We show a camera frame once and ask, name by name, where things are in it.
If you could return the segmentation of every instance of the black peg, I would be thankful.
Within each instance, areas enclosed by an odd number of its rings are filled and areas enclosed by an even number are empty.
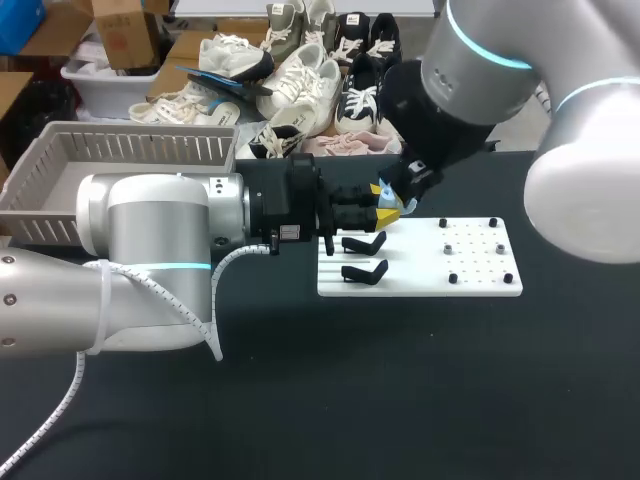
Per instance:
[[[344,281],[364,283],[366,285],[377,285],[385,273],[389,270],[389,262],[381,261],[373,272],[367,272],[356,267],[342,267],[341,273]]]
[[[387,232],[380,232],[375,240],[371,243],[363,242],[362,240],[357,240],[351,237],[343,237],[342,238],[342,248],[346,250],[351,250],[354,253],[361,253],[363,255],[367,255],[369,257],[373,257],[376,255],[384,242],[387,241]]]

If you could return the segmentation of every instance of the black tabletop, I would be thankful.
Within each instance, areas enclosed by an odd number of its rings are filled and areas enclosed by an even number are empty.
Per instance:
[[[10,478],[638,478],[640,267],[545,243],[522,206],[530,159],[457,165],[416,212],[504,218],[521,297],[323,299],[316,245],[242,258],[218,295],[222,363],[203,345],[90,358],[69,412]],[[385,161],[318,163],[348,184]],[[0,457],[73,368],[72,354],[0,361]]]

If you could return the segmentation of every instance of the white storage bin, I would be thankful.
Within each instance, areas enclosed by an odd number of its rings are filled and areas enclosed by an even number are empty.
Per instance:
[[[87,111],[98,118],[129,118],[129,107],[146,102],[147,92],[158,74],[147,77],[91,77],[76,73],[83,62],[70,60],[62,78],[71,80]]]

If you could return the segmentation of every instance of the pink sneaker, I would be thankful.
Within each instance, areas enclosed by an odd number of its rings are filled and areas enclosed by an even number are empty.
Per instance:
[[[383,155],[399,154],[402,151],[402,145],[396,136],[386,137],[369,132],[358,132],[305,140],[302,151],[316,157]]]

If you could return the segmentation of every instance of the brown cardboard box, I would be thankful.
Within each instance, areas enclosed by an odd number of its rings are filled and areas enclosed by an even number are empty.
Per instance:
[[[80,11],[93,17],[92,0],[71,0],[71,3]],[[169,14],[169,0],[145,0],[144,11],[147,13],[157,13],[158,15]]]
[[[159,32],[140,0],[93,0],[100,38],[114,70],[156,65]]]
[[[227,35],[238,35],[249,40],[253,46],[259,46],[264,40],[266,30],[260,33],[221,32]],[[158,78],[151,85],[147,94],[152,99],[163,93],[177,92],[187,84],[187,72],[176,67],[198,68],[198,56],[200,54],[200,42],[205,38],[213,38],[214,32],[186,31],[178,37],[175,45],[169,52],[162,68],[158,72]]]
[[[91,25],[91,17],[66,3],[54,3],[18,54],[20,57],[68,57]]]
[[[0,92],[2,92],[0,95],[0,120],[4,118],[32,76],[33,73],[28,72],[0,72]],[[7,178],[9,178],[9,169],[0,156],[0,191],[2,191]],[[2,222],[0,222],[0,235],[11,235]]]
[[[266,18],[225,17],[216,20],[218,31],[243,33],[261,33],[264,37],[269,29],[269,20]]]

